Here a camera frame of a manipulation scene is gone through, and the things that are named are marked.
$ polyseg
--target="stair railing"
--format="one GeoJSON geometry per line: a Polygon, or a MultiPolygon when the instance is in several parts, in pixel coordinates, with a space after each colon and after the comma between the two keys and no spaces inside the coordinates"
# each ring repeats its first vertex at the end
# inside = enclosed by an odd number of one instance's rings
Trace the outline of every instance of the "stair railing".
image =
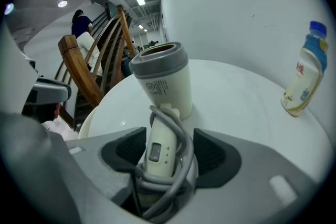
{"type": "MultiPolygon", "coordinates": [[[[113,69],[110,81],[110,88],[114,87],[118,82],[123,79],[123,75],[121,72],[121,62],[122,62],[122,55],[125,44],[127,45],[130,55],[134,57],[134,49],[131,41],[131,36],[128,29],[128,24],[126,21],[126,15],[121,5],[119,5],[117,12],[112,16],[112,18],[108,21],[104,29],[95,39],[94,43],[92,44],[88,54],[86,55],[85,59],[83,59],[82,54],[79,50],[76,38],[74,35],[67,35],[64,36],[60,42],[58,43],[59,50],[61,52],[64,64],[67,67],[67,71],[70,73],[70,78],[68,80],[68,84],[70,83],[71,79],[74,80],[75,84],[77,85],[79,91],[82,93],[84,98],[88,101],[88,103],[94,108],[96,107],[100,101],[102,100],[105,94],[105,87],[107,84],[107,77],[109,67],[111,62],[113,61],[113,69]],[[111,41],[111,38],[114,32],[117,30],[117,34],[112,42],[110,47],[110,51],[107,57],[107,62],[104,66],[103,77],[101,87],[98,87],[96,83],[96,77],[98,73],[99,66],[101,64],[101,60],[103,58],[104,53],[106,52],[106,48],[111,41]],[[101,37],[104,35],[107,38],[104,41],[102,47],[100,48],[99,57],[97,59],[96,65],[93,68],[92,74],[90,73],[87,64],[89,59],[92,55],[93,50],[97,47],[101,37]]],[[[56,77],[59,76],[61,70],[61,66],[57,71],[56,77]]]]}
{"type": "MultiPolygon", "coordinates": [[[[108,18],[111,17],[110,15],[110,11],[109,9],[106,9],[104,12],[102,12],[100,15],[98,15],[98,17],[96,19],[94,19],[92,21],[93,24],[93,28],[92,28],[92,32],[93,34],[95,34],[100,28],[101,26],[107,22],[108,18]]],[[[56,80],[60,80],[60,75],[63,74],[61,81],[64,82],[66,79],[66,76],[68,74],[68,69],[65,67],[64,65],[64,61],[62,60],[62,62],[60,63],[58,70],[56,72],[56,75],[54,77],[54,79],[56,80]]],[[[72,80],[72,77],[70,76],[67,84],[70,85],[72,80]]],[[[70,125],[71,127],[73,127],[73,118],[71,117],[71,115],[69,115],[69,113],[66,111],[66,101],[63,102],[63,104],[60,107],[60,115],[61,117],[67,122],[68,125],[70,125]]]]}

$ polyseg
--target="hair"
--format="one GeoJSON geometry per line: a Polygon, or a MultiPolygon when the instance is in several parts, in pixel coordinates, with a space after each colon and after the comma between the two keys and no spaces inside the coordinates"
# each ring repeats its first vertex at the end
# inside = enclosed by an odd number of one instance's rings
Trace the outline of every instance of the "hair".
{"type": "Polygon", "coordinates": [[[78,16],[81,15],[82,13],[84,12],[81,9],[77,10],[72,18],[72,23],[74,23],[77,20],[78,16]]]}

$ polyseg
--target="white wall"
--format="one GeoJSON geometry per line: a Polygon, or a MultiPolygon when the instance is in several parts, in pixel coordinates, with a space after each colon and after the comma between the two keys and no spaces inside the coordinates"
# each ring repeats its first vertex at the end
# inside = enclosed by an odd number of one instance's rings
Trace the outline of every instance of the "white wall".
{"type": "Polygon", "coordinates": [[[165,29],[164,29],[164,25],[163,25],[163,20],[160,18],[160,22],[159,22],[159,33],[160,33],[160,38],[162,40],[162,43],[166,43],[166,33],[165,33],[165,29]]]}
{"type": "Polygon", "coordinates": [[[154,42],[158,41],[159,44],[163,44],[159,31],[149,31],[146,33],[146,35],[147,35],[148,42],[152,40],[154,42]]]}
{"type": "Polygon", "coordinates": [[[134,38],[134,43],[141,47],[140,35],[133,36],[133,38],[134,38]]]}
{"type": "MultiPolygon", "coordinates": [[[[84,14],[88,16],[92,21],[96,19],[104,8],[100,5],[83,5],[78,7],[83,10],[84,14]]],[[[62,62],[62,56],[58,49],[58,42],[64,35],[71,35],[71,20],[75,11],[66,14],[65,16],[52,22],[45,27],[36,36],[34,36],[24,47],[24,53],[31,59],[36,60],[36,70],[39,75],[43,75],[45,78],[53,79],[62,62]]],[[[65,66],[62,69],[59,80],[65,71],[65,66]]],[[[65,83],[68,82],[69,74],[65,79],[65,83]]],[[[67,101],[66,110],[73,117],[75,113],[75,103],[78,88],[74,82],[71,82],[72,95],[67,101]]]]}
{"type": "Polygon", "coordinates": [[[324,23],[328,68],[309,109],[336,142],[336,34],[324,0],[162,0],[162,13],[169,41],[180,41],[189,58],[236,65],[283,88],[294,76],[309,21],[324,23]]]}
{"type": "Polygon", "coordinates": [[[149,42],[150,40],[148,40],[147,35],[146,35],[146,34],[141,34],[140,36],[141,36],[141,40],[142,40],[143,45],[144,45],[144,46],[145,46],[145,45],[148,45],[148,42],[149,42]]]}

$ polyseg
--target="wooden handrail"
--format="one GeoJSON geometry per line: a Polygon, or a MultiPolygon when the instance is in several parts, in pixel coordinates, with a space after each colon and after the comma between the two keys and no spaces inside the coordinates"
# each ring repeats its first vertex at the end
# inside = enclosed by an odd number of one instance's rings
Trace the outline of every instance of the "wooden handrail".
{"type": "Polygon", "coordinates": [[[114,48],[115,48],[115,45],[116,45],[117,40],[119,38],[121,30],[122,30],[122,26],[119,27],[119,29],[117,31],[117,34],[115,35],[115,38],[113,40],[113,43],[112,43],[110,51],[109,51],[109,55],[107,56],[107,59],[106,59],[106,63],[105,63],[105,67],[104,67],[104,72],[103,72],[103,78],[101,80],[101,85],[100,85],[100,90],[103,92],[104,95],[105,95],[105,87],[106,87],[107,75],[109,73],[109,67],[110,67],[110,64],[111,64],[112,55],[113,55],[114,48]]]}
{"type": "Polygon", "coordinates": [[[122,61],[122,54],[124,51],[125,40],[124,35],[122,35],[120,42],[118,44],[118,50],[116,53],[116,57],[114,58],[112,75],[111,75],[111,82],[110,82],[110,89],[113,88],[118,82],[118,74],[120,72],[121,61],[122,61]]]}
{"type": "Polygon", "coordinates": [[[58,47],[67,70],[77,85],[78,90],[93,108],[98,106],[103,98],[103,94],[90,74],[87,64],[84,62],[76,37],[74,35],[62,37],[58,43],[58,47]]]}
{"type": "Polygon", "coordinates": [[[98,56],[98,59],[97,59],[97,62],[96,62],[96,65],[94,66],[94,70],[93,70],[93,78],[95,79],[97,77],[97,73],[98,73],[98,69],[99,69],[99,66],[100,66],[100,62],[101,62],[101,59],[103,58],[103,55],[105,53],[105,50],[107,48],[107,45],[108,43],[110,42],[110,39],[114,33],[114,31],[116,30],[118,24],[120,22],[120,18],[117,20],[117,22],[115,23],[114,27],[112,28],[112,30],[110,31],[110,34],[108,35],[107,39],[105,40],[102,48],[100,49],[100,52],[99,52],[99,56],[98,56]]]}
{"type": "Polygon", "coordinates": [[[101,36],[102,36],[103,33],[105,32],[105,30],[109,27],[109,25],[112,23],[112,21],[116,19],[116,17],[117,17],[117,13],[115,13],[115,14],[113,15],[113,17],[112,17],[112,18],[109,20],[109,22],[105,25],[104,29],[100,32],[99,36],[95,39],[95,41],[94,41],[94,43],[92,44],[92,46],[91,46],[91,48],[90,48],[88,54],[87,54],[86,57],[85,57],[85,60],[84,60],[84,61],[85,61],[85,64],[86,64],[86,65],[88,64],[89,59],[90,59],[90,57],[91,57],[91,54],[92,54],[94,48],[96,47],[96,45],[98,44],[98,42],[99,42],[101,36]]]}
{"type": "Polygon", "coordinates": [[[125,42],[127,44],[128,50],[130,51],[130,55],[134,57],[135,53],[134,53],[132,39],[131,39],[130,31],[128,29],[124,9],[122,5],[118,5],[117,9],[118,9],[117,10],[118,16],[120,18],[120,24],[122,25],[122,32],[124,34],[125,42]]]}
{"type": "Polygon", "coordinates": [[[63,64],[64,64],[64,62],[63,62],[63,60],[62,60],[61,64],[59,65],[59,68],[58,68],[58,70],[57,70],[57,72],[56,72],[55,79],[58,79],[58,75],[59,75],[59,73],[61,72],[61,69],[62,69],[62,67],[63,67],[63,64]]]}
{"type": "Polygon", "coordinates": [[[68,74],[68,69],[66,69],[66,70],[64,71],[64,74],[63,74],[63,77],[62,77],[62,82],[65,81],[65,77],[67,76],[67,74],[68,74]]]}

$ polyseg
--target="staircase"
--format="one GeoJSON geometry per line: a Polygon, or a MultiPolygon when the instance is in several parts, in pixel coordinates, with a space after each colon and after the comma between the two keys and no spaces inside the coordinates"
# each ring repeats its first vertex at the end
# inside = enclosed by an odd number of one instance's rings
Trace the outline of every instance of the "staircase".
{"type": "MultiPolygon", "coordinates": [[[[131,17],[127,16],[127,26],[131,24],[131,17]]],[[[115,30],[108,40],[106,49],[101,58],[101,66],[103,69],[103,77],[97,77],[96,83],[103,95],[107,94],[117,83],[124,79],[124,75],[120,71],[120,54],[124,51],[123,33],[121,22],[118,18],[114,19],[110,25],[101,34],[101,37],[97,43],[99,51],[103,49],[104,43],[108,39],[111,31],[115,27],[115,30]]],[[[75,107],[75,117],[74,117],[74,129],[78,131],[78,127],[84,122],[87,116],[91,113],[93,107],[84,98],[83,94],[78,91],[75,107]]]]}

